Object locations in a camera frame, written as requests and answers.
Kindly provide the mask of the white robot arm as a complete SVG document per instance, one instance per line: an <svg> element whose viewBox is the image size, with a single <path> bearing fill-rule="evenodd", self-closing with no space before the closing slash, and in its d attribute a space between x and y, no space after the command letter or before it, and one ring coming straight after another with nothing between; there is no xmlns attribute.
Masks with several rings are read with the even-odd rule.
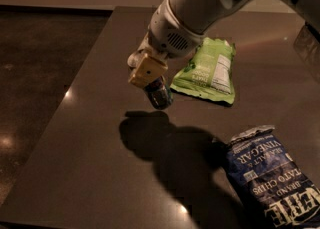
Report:
<svg viewBox="0 0 320 229"><path fill-rule="evenodd" d="M188 55L217 21L251 0L163 0L155 10L137 51L128 58L129 82L139 88L164 75L167 60ZM320 30L319 0L280 0Z"/></svg>

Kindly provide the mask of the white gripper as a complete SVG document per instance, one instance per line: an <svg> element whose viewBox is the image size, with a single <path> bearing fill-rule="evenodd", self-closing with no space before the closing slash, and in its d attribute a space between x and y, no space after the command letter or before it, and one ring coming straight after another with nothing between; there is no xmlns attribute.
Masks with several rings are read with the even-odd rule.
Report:
<svg viewBox="0 0 320 229"><path fill-rule="evenodd" d="M183 57L203 39L204 34L185 27L174 14L170 0L164 0L152 15L139 47L127 59L131 69L128 82L145 88L167 71L167 57Z"/></svg>

